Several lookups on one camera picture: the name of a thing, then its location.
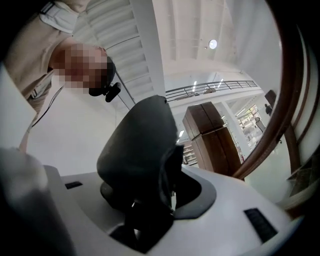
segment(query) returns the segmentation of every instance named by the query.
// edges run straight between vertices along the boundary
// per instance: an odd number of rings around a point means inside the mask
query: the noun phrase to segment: railing
[[[232,90],[240,88],[258,87],[254,81],[217,81],[189,85],[173,90],[167,90],[165,97],[168,102],[179,101],[202,94],[211,94],[217,91]]]

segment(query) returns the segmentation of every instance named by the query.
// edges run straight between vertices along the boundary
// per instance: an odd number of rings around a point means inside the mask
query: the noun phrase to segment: curved wooden rail
[[[276,147],[291,124],[303,82],[303,48],[294,20],[283,5],[267,0],[276,21],[282,43],[282,77],[280,92],[273,114],[263,137],[233,177],[243,179],[253,172]]]

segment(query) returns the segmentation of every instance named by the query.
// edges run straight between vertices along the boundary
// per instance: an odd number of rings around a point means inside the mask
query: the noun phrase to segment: beige shirt
[[[66,3],[75,12],[81,13],[86,9],[90,0],[60,1]],[[35,14],[21,29],[4,59],[4,65],[10,77],[37,112],[37,116],[51,84],[39,98],[31,99],[30,95],[40,83],[48,82],[48,76],[52,76],[52,71],[48,67],[50,57],[56,46],[71,36],[71,34],[42,22]]]

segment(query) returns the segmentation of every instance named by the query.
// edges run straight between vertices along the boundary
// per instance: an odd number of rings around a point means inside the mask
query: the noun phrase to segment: white column
[[[246,136],[239,125],[238,119],[225,101],[218,104],[216,103],[216,105],[221,108],[221,111],[225,115],[223,118],[224,123],[227,124],[228,129],[233,133],[233,136],[235,137],[234,139],[239,143],[242,155],[244,159],[246,159],[250,155],[251,151]]]

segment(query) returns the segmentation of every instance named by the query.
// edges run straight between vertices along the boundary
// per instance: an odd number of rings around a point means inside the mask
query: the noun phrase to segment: white machine
[[[6,131],[3,138],[12,136]],[[289,216],[241,180],[181,167],[176,136],[165,98],[153,96],[137,103],[117,127],[97,167],[88,170],[97,172],[60,177],[56,168],[6,140],[0,149],[6,207],[62,255],[237,256],[276,250],[293,230]]]

